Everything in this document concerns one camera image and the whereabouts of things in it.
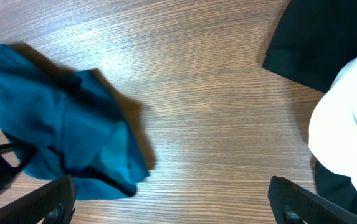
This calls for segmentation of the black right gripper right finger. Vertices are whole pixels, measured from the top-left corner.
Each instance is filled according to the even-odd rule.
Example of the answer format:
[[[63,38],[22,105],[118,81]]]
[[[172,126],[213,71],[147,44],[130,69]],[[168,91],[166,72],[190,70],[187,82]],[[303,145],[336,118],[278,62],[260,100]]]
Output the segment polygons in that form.
[[[357,224],[357,215],[284,177],[271,178],[268,199],[278,224]]]

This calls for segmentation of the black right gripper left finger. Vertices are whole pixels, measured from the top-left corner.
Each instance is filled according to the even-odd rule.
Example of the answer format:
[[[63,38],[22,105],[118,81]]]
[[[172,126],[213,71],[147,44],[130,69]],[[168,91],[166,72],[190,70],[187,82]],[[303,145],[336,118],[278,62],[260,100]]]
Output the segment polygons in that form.
[[[0,224],[69,224],[75,201],[73,178],[65,175],[0,208]]]

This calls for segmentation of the dark blue shirt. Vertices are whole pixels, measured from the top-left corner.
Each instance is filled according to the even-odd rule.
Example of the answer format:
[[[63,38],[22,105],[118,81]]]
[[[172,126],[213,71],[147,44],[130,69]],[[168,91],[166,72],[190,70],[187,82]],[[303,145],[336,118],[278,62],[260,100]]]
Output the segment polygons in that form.
[[[148,169],[109,89],[89,70],[56,78],[0,44],[0,129],[38,150],[29,176],[69,174],[79,200],[132,197]]]

